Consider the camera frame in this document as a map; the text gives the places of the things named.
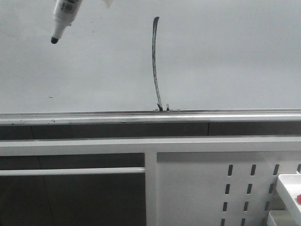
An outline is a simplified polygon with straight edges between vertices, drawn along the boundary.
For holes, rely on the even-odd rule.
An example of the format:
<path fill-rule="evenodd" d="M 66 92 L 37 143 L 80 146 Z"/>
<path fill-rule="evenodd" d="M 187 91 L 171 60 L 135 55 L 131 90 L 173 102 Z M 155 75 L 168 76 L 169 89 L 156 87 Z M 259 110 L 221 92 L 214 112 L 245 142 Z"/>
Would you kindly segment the aluminium whiteboard marker tray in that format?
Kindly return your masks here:
<path fill-rule="evenodd" d="M 300 109 L 2 113 L 2 126 L 233 121 L 300 121 Z"/>

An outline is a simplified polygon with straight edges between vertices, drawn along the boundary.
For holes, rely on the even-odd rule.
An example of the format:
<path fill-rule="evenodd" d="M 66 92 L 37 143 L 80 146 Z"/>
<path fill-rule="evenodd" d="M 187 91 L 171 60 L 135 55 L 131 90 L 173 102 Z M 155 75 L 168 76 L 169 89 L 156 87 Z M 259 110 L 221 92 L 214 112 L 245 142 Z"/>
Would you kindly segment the white perforated metal panel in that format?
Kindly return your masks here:
<path fill-rule="evenodd" d="M 301 153 L 160 153 L 157 163 L 159 226 L 264 226 L 285 208 L 277 177 L 295 173 Z"/>

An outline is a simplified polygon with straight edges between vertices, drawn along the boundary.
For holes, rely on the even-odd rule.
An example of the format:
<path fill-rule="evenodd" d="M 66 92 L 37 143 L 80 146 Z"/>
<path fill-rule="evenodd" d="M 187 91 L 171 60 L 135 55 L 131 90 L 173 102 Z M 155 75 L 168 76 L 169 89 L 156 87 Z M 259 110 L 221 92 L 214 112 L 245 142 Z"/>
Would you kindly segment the white plastic bin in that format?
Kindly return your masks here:
<path fill-rule="evenodd" d="M 300 174 L 280 174 L 276 190 L 297 225 L 301 225 L 301 205 L 297 196 L 301 194 Z"/>

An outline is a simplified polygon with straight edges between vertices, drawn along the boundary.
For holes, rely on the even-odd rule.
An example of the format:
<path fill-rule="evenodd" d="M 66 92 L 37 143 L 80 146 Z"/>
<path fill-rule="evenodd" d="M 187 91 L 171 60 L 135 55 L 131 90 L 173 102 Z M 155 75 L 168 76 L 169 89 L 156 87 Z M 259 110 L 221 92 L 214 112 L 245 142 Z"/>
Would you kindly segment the white black-tipped whiteboard marker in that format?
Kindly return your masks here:
<path fill-rule="evenodd" d="M 57 0 L 54 9 L 54 30 L 51 43 L 56 44 L 62 37 L 67 26 L 75 20 L 82 0 Z"/>

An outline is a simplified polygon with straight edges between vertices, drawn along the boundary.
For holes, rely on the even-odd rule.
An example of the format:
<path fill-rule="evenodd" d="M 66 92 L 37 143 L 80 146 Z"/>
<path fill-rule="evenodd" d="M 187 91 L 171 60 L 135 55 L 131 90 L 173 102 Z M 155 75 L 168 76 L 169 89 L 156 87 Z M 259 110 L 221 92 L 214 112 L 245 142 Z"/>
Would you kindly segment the small red object in bin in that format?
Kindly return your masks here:
<path fill-rule="evenodd" d="M 301 205 L 301 194 L 297 195 L 296 202 Z"/>

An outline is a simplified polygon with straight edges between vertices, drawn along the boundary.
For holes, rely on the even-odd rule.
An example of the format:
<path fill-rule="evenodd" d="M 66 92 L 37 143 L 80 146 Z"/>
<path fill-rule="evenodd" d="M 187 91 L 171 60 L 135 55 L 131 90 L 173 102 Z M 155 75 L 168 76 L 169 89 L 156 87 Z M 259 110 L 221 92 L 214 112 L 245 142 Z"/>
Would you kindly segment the red round magnet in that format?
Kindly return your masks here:
<path fill-rule="evenodd" d="M 103 2 L 106 5 L 106 8 L 109 8 L 111 6 L 111 4 L 113 3 L 113 0 L 103 0 Z"/>

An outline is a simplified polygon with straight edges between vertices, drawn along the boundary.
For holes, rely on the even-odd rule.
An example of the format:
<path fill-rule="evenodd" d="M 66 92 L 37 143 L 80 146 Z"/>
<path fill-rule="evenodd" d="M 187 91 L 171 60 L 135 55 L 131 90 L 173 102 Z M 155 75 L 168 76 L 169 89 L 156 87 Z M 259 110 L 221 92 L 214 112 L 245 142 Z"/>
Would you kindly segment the large white whiteboard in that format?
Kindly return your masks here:
<path fill-rule="evenodd" d="M 53 0 L 0 3 L 2 113 L 298 109 L 298 0 L 82 2 L 57 44 Z"/>

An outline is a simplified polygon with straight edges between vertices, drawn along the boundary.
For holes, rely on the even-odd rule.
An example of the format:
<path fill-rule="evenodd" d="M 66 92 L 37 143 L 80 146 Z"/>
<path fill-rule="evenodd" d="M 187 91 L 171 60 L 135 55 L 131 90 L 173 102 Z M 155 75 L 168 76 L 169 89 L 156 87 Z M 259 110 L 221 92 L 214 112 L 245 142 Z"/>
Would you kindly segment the white metal shelf frame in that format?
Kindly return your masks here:
<path fill-rule="evenodd" d="M 299 137 L 1 142 L 0 223 L 158 226 L 158 154 L 292 151 Z"/>

